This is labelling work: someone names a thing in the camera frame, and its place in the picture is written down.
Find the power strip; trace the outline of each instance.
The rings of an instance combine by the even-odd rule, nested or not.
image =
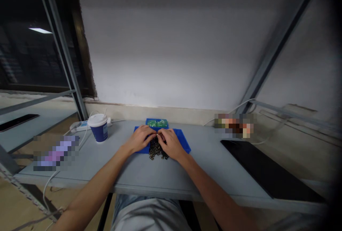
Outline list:
[[[110,127],[112,125],[113,125],[112,119],[108,118],[107,119],[107,126]],[[90,129],[90,127],[88,126],[88,121],[87,120],[82,121],[82,122],[74,122],[70,126],[70,131],[72,133],[75,133],[75,132],[78,132],[78,131],[83,131],[83,130],[86,130],[86,129]]]

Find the gray pants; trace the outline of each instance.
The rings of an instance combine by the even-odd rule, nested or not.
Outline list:
[[[126,195],[126,194],[117,194],[116,195],[116,201],[115,201],[115,207],[114,207],[114,215],[113,215],[113,220],[112,220],[112,226],[120,212],[120,210],[122,210],[124,207],[138,202],[138,201],[142,201],[142,200],[147,200],[147,199],[153,199],[155,197],[149,197],[149,196],[136,196],[136,195]],[[173,200],[173,199],[165,199],[165,198],[159,198],[165,201],[168,201],[170,203],[172,203],[173,205],[175,205],[179,211],[183,214],[182,212],[182,208],[179,205],[179,201],[178,200]]]

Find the fluorescent light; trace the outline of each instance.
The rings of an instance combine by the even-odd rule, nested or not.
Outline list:
[[[38,31],[38,32],[44,33],[44,34],[52,34],[52,32],[43,30],[43,29],[41,29],[41,28],[29,28],[29,29],[30,29],[30,30],[35,30],[35,31]]]

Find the window frame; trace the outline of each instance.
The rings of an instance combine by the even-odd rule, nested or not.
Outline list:
[[[90,54],[88,43],[84,33],[83,19],[81,15],[81,7],[79,0],[68,0],[68,16],[67,18],[72,41],[76,51],[76,59],[79,68],[82,68],[88,88],[80,88],[82,97],[96,97],[95,85],[93,81]],[[0,90],[22,91],[22,92],[37,92],[37,93],[60,93],[69,90],[69,87],[61,86],[39,86],[13,84],[7,78],[7,74],[0,65]]]

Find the window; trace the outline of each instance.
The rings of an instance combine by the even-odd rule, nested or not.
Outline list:
[[[56,0],[73,67],[83,95],[94,96],[89,52],[78,0]],[[42,0],[2,0],[0,89],[69,90]]]

